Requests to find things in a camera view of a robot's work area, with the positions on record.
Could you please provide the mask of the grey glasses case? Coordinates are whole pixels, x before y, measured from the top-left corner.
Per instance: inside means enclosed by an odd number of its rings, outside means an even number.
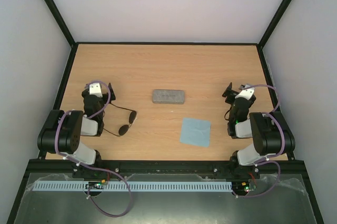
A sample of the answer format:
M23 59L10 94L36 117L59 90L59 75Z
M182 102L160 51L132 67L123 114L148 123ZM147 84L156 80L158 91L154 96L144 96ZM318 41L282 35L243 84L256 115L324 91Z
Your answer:
M185 92L183 90L155 89L152 93L152 102L155 104L184 104Z

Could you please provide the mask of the light blue cleaning cloth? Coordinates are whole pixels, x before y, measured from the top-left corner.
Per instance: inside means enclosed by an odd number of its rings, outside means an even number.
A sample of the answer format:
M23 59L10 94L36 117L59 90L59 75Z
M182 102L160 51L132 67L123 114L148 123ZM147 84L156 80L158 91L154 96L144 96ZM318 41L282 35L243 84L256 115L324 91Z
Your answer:
M209 147L211 123L207 120L184 118L180 142L198 147Z

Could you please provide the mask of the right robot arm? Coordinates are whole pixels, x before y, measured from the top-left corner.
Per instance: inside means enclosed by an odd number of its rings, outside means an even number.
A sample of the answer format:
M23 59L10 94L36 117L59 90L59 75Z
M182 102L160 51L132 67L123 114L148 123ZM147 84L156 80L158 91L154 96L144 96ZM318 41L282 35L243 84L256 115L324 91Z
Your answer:
M235 151L230 157L229 171L239 178L247 173L248 167L257 166L280 155L294 151L295 139L283 114L280 104L271 112L250 112L256 100L256 87L276 88L265 85L241 85L240 91L232 89L232 83L223 92L225 102L230 105L225 113L228 135L233 139L252 139L248 147Z

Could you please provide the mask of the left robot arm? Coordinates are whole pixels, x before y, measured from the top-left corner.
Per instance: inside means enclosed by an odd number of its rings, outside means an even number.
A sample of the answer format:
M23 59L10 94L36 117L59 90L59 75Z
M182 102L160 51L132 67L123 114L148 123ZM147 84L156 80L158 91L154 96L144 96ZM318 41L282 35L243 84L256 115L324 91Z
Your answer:
M99 167L99 151L86 146L81 136L99 137L105 108L116 99L111 83L93 81L82 92L84 110L51 110L37 138L40 151L60 155L77 166Z

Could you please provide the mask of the black round sunglasses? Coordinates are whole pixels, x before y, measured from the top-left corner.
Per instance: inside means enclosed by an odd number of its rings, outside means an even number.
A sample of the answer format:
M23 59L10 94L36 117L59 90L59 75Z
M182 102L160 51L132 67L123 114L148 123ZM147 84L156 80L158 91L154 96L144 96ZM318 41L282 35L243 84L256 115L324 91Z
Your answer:
M114 106L115 108L118 108L118 109L122 109L122 110L126 110L126 111L130 111L130 114L129 114L129 117L128 117L128 124L124 124L122 126L120 126L117 134L116 133L113 133L107 129L103 129L105 132L115 136L115 137L122 137L124 136L130 129L130 127L133 125L134 121L136 120L136 117L137 117L137 112L135 110L132 110L132 109L128 109L128 108L124 108L124 107L121 107L121 106L117 106L113 103L110 103L110 105Z

